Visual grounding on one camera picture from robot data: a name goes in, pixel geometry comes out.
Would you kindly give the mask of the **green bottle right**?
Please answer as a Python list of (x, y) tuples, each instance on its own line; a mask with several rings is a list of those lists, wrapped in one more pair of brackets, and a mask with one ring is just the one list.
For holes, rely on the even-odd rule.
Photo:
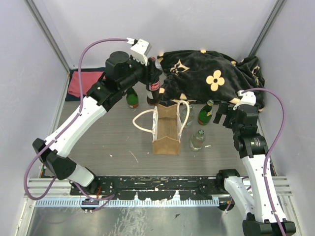
[(198, 115), (198, 123), (200, 125), (207, 125), (212, 118), (213, 100), (208, 100), (206, 105), (200, 110)]

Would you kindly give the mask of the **clear bottle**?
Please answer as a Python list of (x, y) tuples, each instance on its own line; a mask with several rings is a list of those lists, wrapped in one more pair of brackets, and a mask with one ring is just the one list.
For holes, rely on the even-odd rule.
[(203, 129), (200, 129), (191, 136), (189, 147), (193, 151), (199, 151), (203, 148), (204, 142), (205, 142), (205, 132)]
[[(187, 108), (184, 108), (180, 114), (180, 119), (181, 119), (181, 122), (184, 123), (185, 119), (186, 119), (186, 116), (187, 116)], [(192, 124), (192, 121), (194, 119), (194, 115), (195, 115), (195, 112), (194, 112), (194, 109), (193, 109), (193, 106), (192, 105), (189, 105), (189, 116), (188, 116), (188, 120), (185, 124), (185, 128), (188, 128), (191, 126)]]

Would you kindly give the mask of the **cola glass bottle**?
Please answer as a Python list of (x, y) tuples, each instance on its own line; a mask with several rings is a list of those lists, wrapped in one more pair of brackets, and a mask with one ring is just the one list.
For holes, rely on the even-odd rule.
[(162, 71), (156, 67), (154, 68), (154, 83), (150, 86), (146, 85), (147, 90), (147, 103), (150, 106), (155, 106), (160, 101), (159, 89), (160, 89), (160, 76)]

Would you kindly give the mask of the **clear bottle lower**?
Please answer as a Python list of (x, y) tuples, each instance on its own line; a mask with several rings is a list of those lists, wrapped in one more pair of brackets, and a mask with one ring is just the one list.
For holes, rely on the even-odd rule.
[(189, 147), (193, 151), (199, 151), (203, 148), (204, 142), (205, 142), (205, 132), (203, 129), (200, 129), (191, 136)]

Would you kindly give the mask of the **green bottle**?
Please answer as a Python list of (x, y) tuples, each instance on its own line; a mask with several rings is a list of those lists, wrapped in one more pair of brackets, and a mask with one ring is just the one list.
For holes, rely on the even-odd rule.
[(206, 105), (200, 110), (198, 115), (198, 123), (200, 125), (207, 125), (212, 118), (213, 100), (208, 100)]
[(133, 88), (129, 88), (126, 91), (126, 102), (130, 108), (136, 108), (138, 106), (138, 95)]

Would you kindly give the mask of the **green bottle left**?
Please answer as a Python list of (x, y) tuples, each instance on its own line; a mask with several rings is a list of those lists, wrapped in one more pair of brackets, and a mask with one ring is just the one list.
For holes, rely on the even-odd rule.
[(138, 106), (138, 95), (133, 88), (129, 88), (126, 91), (126, 102), (130, 108), (136, 108)]

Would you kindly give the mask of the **black floral blanket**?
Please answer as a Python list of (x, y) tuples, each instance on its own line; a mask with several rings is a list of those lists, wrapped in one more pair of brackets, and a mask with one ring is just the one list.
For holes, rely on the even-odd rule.
[(263, 88), (260, 61), (250, 56), (237, 61), (216, 51), (182, 50), (157, 57), (166, 78), (160, 87), (160, 104), (171, 106), (180, 100), (192, 104), (239, 102), (238, 91)]

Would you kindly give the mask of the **clear bottle upper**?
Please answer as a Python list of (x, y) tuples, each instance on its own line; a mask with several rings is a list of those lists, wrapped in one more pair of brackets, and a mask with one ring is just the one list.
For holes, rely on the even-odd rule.
[[(181, 122), (184, 123), (185, 119), (186, 119), (186, 116), (187, 116), (187, 108), (184, 108), (180, 114), (180, 119), (181, 119)], [(193, 109), (193, 106), (192, 105), (189, 105), (189, 116), (188, 116), (188, 120), (185, 124), (185, 128), (188, 128), (191, 126), (192, 124), (192, 121), (194, 119), (194, 115), (195, 115), (195, 112), (194, 112), (194, 109)]]

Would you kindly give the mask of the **brown canvas bag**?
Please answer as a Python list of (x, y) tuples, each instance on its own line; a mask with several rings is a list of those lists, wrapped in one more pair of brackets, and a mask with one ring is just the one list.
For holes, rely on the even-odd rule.
[[(143, 111), (133, 118), (132, 123), (136, 128), (152, 134), (153, 154), (180, 154), (181, 136), (190, 114), (190, 111), (187, 111), (184, 121), (181, 121), (180, 105), (185, 105), (189, 109), (189, 103), (186, 101), (179, 101), (177, 104), (169, 107), (159, 104), (155, 108)], [(136, 120), (150, 112), (153, 113), (152, 128), (146, 129), (139, 126)]]

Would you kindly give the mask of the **dark blue folded cloth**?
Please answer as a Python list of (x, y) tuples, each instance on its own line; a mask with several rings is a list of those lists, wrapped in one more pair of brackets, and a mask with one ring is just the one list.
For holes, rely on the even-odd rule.
[[(98, 81), (104, 70), (104, 67), (81, 69), (81, 81), (84, 96), (87, 94), (87, 91), (92, 87), (92, 85)], [(65, 101), (80, 101), (78, 69), (70, 71), (69, 85)]]

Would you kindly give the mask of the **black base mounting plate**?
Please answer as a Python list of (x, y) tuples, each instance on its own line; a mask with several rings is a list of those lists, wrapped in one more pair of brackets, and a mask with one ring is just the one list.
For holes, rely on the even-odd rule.
[(114, 195), (114, 199), (141, 201), (171, 200), (179, 194), (180, 200), (211, 200), (214, 195), (227, 195), (215, 177), (208, 176), (97, 176), (92, 187), (77, 187), (73, 182), (70, 194), (100, 197)]

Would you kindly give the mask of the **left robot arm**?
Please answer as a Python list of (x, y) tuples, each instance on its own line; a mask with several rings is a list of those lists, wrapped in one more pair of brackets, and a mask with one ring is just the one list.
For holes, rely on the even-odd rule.
[(158, 76), (155, 58), (141, 63), (125, 52), (113, 52), (105, 62), (105, 69), (87, 91), (80, 106), (45, 140), (37, 138), (32, 146), (40, 161), (59, 180), (77, 183), (88, 195), (97, 192), (99, 183), (96, 175), (69, 158), (69, 154), (82, 135), (102, 116), (119, 102), (126, 91), (136, 83), (147, 89)]

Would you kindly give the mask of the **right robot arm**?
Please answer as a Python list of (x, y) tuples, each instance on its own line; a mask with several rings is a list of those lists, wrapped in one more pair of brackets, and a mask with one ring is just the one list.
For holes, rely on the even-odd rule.
[(225, 116), (223, 125), (233, 132), (234, 147), (246, 168), (251, 189), (247, 190), (235, 169), (219, 170), (216, 188), (229, 193), (243, 215), (246, 236), (292, 236), (295, 223), (289, 221), (278, 201), (274, 187), (266, 140), (258, 132), (258, 109), (252, 105), (219, 105), (214, 123)]

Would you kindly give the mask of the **red folded cloth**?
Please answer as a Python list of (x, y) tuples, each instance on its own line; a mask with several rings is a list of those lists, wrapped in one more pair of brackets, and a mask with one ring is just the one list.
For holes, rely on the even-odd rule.
[[(81, 85), (83, 95), (87, 94), (87, 91), (91, 86), (98, 81), (98, 79), (103, 74), (102, 71), (82, 71), (81, 72)], [(76, 98), (80, 98), (80, 82), (79, 82), (79, 72), (74, 71), (71, 76), (71, 80), (68, 87), (68, 94)]]

